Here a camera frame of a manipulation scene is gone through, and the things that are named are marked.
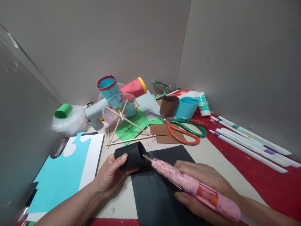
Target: hand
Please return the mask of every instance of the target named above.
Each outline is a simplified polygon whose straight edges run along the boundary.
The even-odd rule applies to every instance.
[[[115,159],[114,154],[112,154],[107,158],[97,173],[93,183],[97,186],[98,191],[104,198],[109,198],[113,194],[125,175],[139,170],[139,168],[136,168],[130,171],[121,171],[119,167],[126,162],[127,158],[127,153],[117,159]]]
[[[191,163],[180,160],[178,160],[174,166],[231,199],[239,207],[244,202],[244,198],[238,194],[229,182],[214,168],[201,163]],[[215,212],[186,192],[176,192],[175,197],[179,202],[187,206],[192,213],[213,225],[235,225],[236,223]]]

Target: white plastic bag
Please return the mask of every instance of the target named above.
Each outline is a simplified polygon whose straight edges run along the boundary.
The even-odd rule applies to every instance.
[[[78,132],[87,132],[91,126],[87,122],[85,108],[72,105],[73,109],[66,119],[57,119],[53,116],[51,129],[62,133],[65,137],[76,136]]]

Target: fingernail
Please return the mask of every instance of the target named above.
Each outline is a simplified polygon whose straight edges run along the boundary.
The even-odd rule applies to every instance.
[[[122,159],[122,160],[125,160],[127,157],[128,157],[128,154],[127,154],[127,153],[124,153],[124,154],[121,156],[121,159]]]
[[[188,205],[189,200],[185,196],[183,196],[181,193],[175,192],[174,196],[180,203],[182,203],[184,205]]]

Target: yellow paper rim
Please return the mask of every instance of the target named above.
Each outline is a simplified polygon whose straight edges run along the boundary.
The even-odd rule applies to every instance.
[[[139,81],[141,82],[143,89],[144,89],[144,94],[146,94],[146,85],[144,84],[144,81],[142,80],[141,77],[138,77]]]

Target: orange scissors handle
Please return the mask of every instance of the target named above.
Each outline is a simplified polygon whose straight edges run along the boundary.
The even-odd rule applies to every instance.
[[[168,124],[167,124],[167,129],[168,129],[168,131],[170,132],[170,134],[172,135],[173,138],[175,138],[177,141],[179,141],[179,142],[181,142],[181,143],[183,143],[183,144],[186,144],[186,145],[198,145],[198,144],[200,143],[200,138],[199,138],[198,136],[196,136],[196,135],[194,135],[194,134],[192,134],[192,133],[189,133],[189,132],[187,132],[186,130],[181,130],[181,129],[179,129],[179,128],[176,128],[172,123],[168,123]],[[176,131],[179,131],[179,132],[181,132],[181,133],[183,133],[183,134],[186,134],[186,135],[188,135],[188,136],[194,138],[195,141],[189,142],[189,141],[185,141],[185,140],[182,140],[182,139],[178,138],[178,137],[173,133],[172,129],[174,129],[174,130],[176,130]]]

